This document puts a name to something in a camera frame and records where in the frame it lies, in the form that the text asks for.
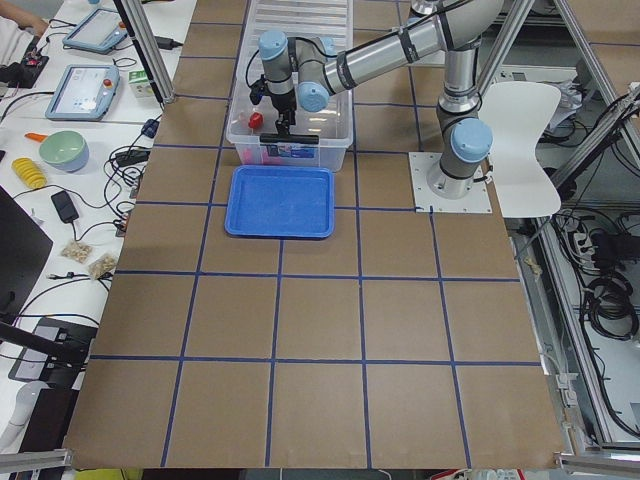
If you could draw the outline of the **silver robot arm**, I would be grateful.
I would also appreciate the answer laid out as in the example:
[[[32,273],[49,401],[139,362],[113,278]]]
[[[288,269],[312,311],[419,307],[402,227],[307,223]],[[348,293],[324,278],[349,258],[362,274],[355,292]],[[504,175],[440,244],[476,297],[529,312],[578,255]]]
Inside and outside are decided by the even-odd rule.
[[[280,30],[262,33],[256,54],[263,73],[249,86],[250,100],[259,104],[270,98],[278,117],[275,132],[261,134],[261,142],[318,143],[314,135],[291,133],[297,109],[318,112],[334,95],[442,51],[445,78],[437,116],[444,151],[428,171],[427,182],[442,198],[463,198],[493,142],[490,127],[478,118],[481,95],[475,71],[481,36],[502,6],[492,0],[414,1],[406,24],[339,52],[321,37],[294,37]]]

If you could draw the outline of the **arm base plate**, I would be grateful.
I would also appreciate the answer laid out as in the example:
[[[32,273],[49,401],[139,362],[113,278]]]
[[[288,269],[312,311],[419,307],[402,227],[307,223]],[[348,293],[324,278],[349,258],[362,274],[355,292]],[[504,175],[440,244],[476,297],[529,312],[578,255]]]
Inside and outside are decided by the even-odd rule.
[[[471,178],[457,180],[441,170],[438,152],[410,152],[415,210],[423,213],[491,214],[487,184],[480,165]]]

